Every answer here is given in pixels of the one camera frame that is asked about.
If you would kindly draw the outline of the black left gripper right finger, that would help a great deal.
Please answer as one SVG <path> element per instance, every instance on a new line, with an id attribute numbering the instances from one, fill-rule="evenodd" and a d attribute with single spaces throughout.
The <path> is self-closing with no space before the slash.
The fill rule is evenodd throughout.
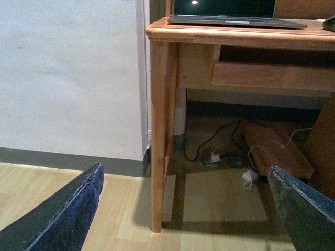
<path id="1" fill-rule="evenodd" d="M 334 201 L 279 166 L 268 182 L 295 249 L 334 250 Z"/>

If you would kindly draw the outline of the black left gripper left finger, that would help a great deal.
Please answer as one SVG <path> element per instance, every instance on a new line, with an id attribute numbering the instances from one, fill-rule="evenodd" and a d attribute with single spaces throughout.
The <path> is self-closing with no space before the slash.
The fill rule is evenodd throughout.
<path id="1" fill-rule="evenodd" d="M 104 167 L 95 163 L 1 230 L 1 250 L 81 250 L 103 184 Z"/>

